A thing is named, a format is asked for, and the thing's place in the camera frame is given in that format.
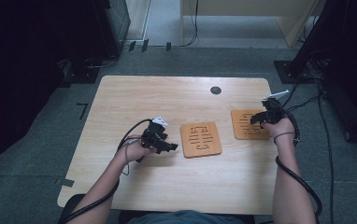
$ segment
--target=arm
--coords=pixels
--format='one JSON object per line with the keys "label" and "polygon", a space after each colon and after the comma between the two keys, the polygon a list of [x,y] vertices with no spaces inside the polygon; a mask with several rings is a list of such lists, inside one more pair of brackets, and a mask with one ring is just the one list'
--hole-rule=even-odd
{"label": "arm", "polygon": [[[138,141],[131,145],[126,145],[127,143],[128,142],[126,142],[117,154],[115,154],[114,158],[108,164],[107,169],[94,183],[73,212],[78,211],[80,208],[85,207],[88,204],[96,202],[111,192],[117,184],[121,172],[128,161],[135,161],[147,154],[155,152],[155,148],[144,148]],[[106,223],[109,211],[111,210],[112,198],[113,196],[96,206],[94,209],[74,218],[68,223]]]}
{"label": "arm", "polygon": [[[294,127],[289,119],[277,124],[263,123],[269,134],[276,138],[278,157],[285,166],[300,175],[293,145]],[[278,167],[273,198],[273,216],[276,223],[316,223],[307,191],[295,179]]]}

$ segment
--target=power cord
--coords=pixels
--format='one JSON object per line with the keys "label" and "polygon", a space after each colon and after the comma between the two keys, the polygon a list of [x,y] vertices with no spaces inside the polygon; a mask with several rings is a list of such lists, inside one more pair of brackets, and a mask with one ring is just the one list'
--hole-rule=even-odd
{"label": "power cord", "polygon": [[321,83],[319,83],[319,98],[318,98],[318,105],[319,111],[321,113],[321,120],[323,121],[324,130],[326,131],[327,136],[327,149],[328,149],[328,158],[330,164],[330,223],[334,223],[334,164],[333,164],[333,151],[331,149],[331,139],[330,133],[328,131],[327,122],[324,118],[323,111],[321,109],[321,98],[322,98],[322,90],[321,90]]}

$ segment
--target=person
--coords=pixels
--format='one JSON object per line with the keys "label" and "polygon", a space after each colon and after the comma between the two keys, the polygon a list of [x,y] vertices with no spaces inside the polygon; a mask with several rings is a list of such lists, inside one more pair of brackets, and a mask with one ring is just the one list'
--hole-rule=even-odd
{"label": "person", "polygon": [[[284,118],[277,124],[262,123],[262,126],[266,128],[269,131],[269,135],[274,138],[274,142],[278,148],[279,160],[297,175],[300,175],[293,145],[294,127],[290,120]],[[73,212],[78,211],[88,204],[94,203],[111,192],[111,190],[116,187],[121,172],[128,162],[136,161],[143,156],[155,152],[155,148],[142,147],[139,140],[137,140],[138,136],[132,136],[131,138],[131,140],[126,141],[122,146],[124,150],[120,149],[115,154],[107,166],[107,169],[94,183],[88,193],[83,196],[77,206],[75,206]],[[109,197],[105,202],[75,217],[68,223],[106,223],[112,201],[113,197]],[[274,223],[316,223],[312,203],[307,191],[281,168],[277,169],[272,210]],[[194,211],[178,211],[166,219],[158,219],[158,216],[169,216],[169,213],[150,214],[149,217],[135,218],[135,220],[130,223],[156,223],[158,220],[172,221],[175,217],[179,217],[179,221],[163,223],[193,223],[194,218],[203,219],[203,221],[198,220],[196,223],[242,223],[232,217],[214,217],[199,214]],[[185,218],[188,218],[189,221],[182,222]]]}

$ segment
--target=gray carpet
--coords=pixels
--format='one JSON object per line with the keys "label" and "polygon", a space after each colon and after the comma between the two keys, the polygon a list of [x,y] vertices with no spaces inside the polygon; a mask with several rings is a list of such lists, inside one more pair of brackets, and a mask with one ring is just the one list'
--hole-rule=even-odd
{"label": "gray carpet", "polygon": [[[296,49],[197,49],[149,47],[127,50],[110,67],[101,69],[96,84],[58,89],[36,118],[31,130],[0,156],[0,223],[56,223],[59,179],[67,172],[89,106],[102,76],[264,77],[272,92],[291,89],[281,84],[275,60],[291,60]],[[316,84],[299,85],[289,105],[318,94]],[[357,144],[344,140],[344,128],[326,100],[321,101],[331,137],[335,167],[334,214],[336,223],[357,223]],[[293,111],[301,131],[297,157],[303,178],[321,197],[321,223],[330,223],[330,168],[326,132],[317,102]],[[115,223],[118,211],[112,211]],[[270,220],[256,216],[256,222]]]}

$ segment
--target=light wood tabletop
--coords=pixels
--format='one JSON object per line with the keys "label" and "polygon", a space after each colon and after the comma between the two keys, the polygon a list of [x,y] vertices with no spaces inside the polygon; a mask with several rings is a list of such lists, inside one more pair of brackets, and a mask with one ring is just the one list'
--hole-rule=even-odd
{"label": "light wood tabletop", "polygon": [[[221,89],[213,94],[213,87]],[[62,186],[58,204],[86,193],[113,158],[123,136],[142,119],[162,117],[166,142],[175,151],[130,163],[121,175],[113,209],[218,214],[271,215],[278,155],[271,139],[237,140],[231,111],[262,109],[270,94],[263,78],[245,77],[103,77]],[[215,122],[221,154],[186,159],[180,127]],[[132,133],[142,134],[148,123]]]}

